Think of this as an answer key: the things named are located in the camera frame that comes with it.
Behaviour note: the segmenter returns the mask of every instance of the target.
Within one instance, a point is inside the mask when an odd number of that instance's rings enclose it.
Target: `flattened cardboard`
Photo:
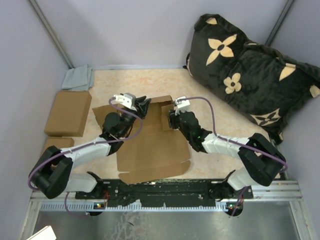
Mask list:
[[[44,152],[50,146],[56,146],[58,149],[70,148],[75,145],[75,141],[71,137],[48,137],[43,147]]]
[[[189,145],[180,131],[168,124],[168,112],[173,109],[171,96],[151,99],[142,131],[125,141],[117,151],[117,168],[123,172],[119,178],[127,184],[136,184],[184,174],[190,167]],[[112,106],[93,108],[95,119],[102,129],[105,117],[116,112]],[[135,121],[131,135],[137,132],[140,122]]]
[[[44,132],[50,137],[82,137],[91,99],[88,91],[59,91]]]

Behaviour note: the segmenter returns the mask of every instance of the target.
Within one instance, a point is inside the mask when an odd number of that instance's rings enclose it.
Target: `black pillow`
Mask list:
[[[218,14],[205,14],[195,24],[187,68],[276,144],[288,118],[320,95],[320,68],[252,42]]]

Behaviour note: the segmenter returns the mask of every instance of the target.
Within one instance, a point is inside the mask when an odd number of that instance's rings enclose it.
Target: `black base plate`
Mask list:
[[[104,179],[99,193],[93,196],[87,192],[77,192],[76,199],[103,199],[108,192],[108,207],[127,206],[140,200],[142,207],[215,207],[214,191],[221,192],[222,179],[163,179],[138,184],[126,184],[119,179]],[[232,198],[237,199],[240,191],[235,191]],[[251,187],[248,187],[243,198],[252,199]]]

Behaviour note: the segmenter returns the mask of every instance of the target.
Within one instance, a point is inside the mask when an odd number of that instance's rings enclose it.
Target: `metal sheet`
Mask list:
[[[127,206],[106,207],[104,209],[95,208],[97,204],[104,204],[103,201],[94,202],[69,202],[67,208],[73,212],[228,212],[225,202],[216,202],[215,206],[195,206],[195,207],[144,207],[140,200]],[[41,206],[44,212],[65,212],[65,203],[61,201],[44,202]]]
[[[104,212],[90,219],[40,211],[59,240],[298,240],[288,202],[247,202],[239,217],[222,212]]]

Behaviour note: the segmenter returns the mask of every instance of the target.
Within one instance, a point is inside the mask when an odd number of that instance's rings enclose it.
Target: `metal frame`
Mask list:
[[[62,57],[65,64],[68,66],[69,69],[73,69],[74,64],[72,63],[67,51],[65,50],[62,42],[59,40],[57,34],[55,33],[53,27],[50,25],[49,21],[47,20],[46,16],[44,15],[43,11],[41,10],[38,2],[36,0],[27,0],[30,3],[30,6],[34,10],[35,15],[40,20],[41,24],[43,25],[45,31],[47,32],[49,38],[51,39],[53,45],[55,46],[56,50]]]
[[[297,227],[299,237],[302,240],[316,240],[316,235],[312,227],[312,222],[303,201],[298,182],[295,180],[275,180],[269,187],[258,184],[252,185],[252,199],[245,199],[245,202],[289,202],[292,215]],[[103,202],[103,199],[79,200],[75,199],[76,194],[70,193],[68,196],[68,207],[73,211],[92,210],[95,203]],[[20,234],[20,239],[25,240],[32,236],[37,217],[40,210],[43,211],[65,211],[64,201],[66,193],[62,193],[54,199],[47,199],[42,192],[33,192],[28,206],[28,211],[24,220],[24,228]],[[225,202],[235,202],[237,199],[224,199],[218,203],[218,207],[191,207],[191,208],[142,208],[139,203],[128,207],[107,207],[105,212],[126,212],[126,211],[148,211],[148,212],[224,212]]]
[[[282,24],[285,21],[285,18],[287,17],[289,10],[293,6],[294,1],[295,0],[288,0],[286,2],[286,4],[284,5],[284,8],[282,9],[282,12],[281,12],[278,20],[276,21],[275,25],[273,26],[273,29],[271,30],[267,40],[265,41],[265,45],[267,45],[268,47],[270,47],[270,45],[274,41],[277,33],[279,32],[280,27],[282,26]]]
[[[281,25],[283,24],[286,16],[289,13],[289,10],[292,8],[293,3],[295,0],[288,0],[277,19],[272,31],[270,32],[265,45],[270,46],[273,40],[276,37]],[[54,29],[50,25],[49,21],[47,20],[46,16],[44,15],[43,11],[41,10],[37,0],[28,0],[30,6],[34,10],[36,16],[42,23],[45,31],[48,33],[52,43],[56,47],[57,51],[61,55],[63,61],[68,66],[69,69],[74,68],[72,60],[70,59],[67,51],[63,47],[62,42],[57,37]],[[271,186],[264,187],[261,185],[253,185],[252,191],[254,194],[253,199],[246,199],[246,202],[254,202],[254,201],[288,201],[291,206],[292,215],[297,227],[298,234],[302,240],[316,240],[316,235],[314,229],[312,227],[312,222],[309,217],[306,205],[303,201],[301,191],[297,181],[292,180],[276,180],[274,181]],[[38,218],[39,211],[41,207],[44,205],[52,205],[54,203],[58,203],[61,206],[61,203],[64,203],[65,194],[61,194],[55,199],[47,199],[41,192],[33,192],[29,206],[27,209],[27,213],[25,215],[23,229],[21,230],[19,239],[26,240],[30,236],[32,236],[36,221]],[[99,202],[99,199],[95,200],[78,200],[75,199],[75,193],[70,193],[68,198],[69,204],[76,204],[76,205],[83,205],[89,203],[92,205],[93,202]],[[226,199],[224,202],[234,202],[236,199]],[[107,211],[117,211],[117,209],[108,209]]]

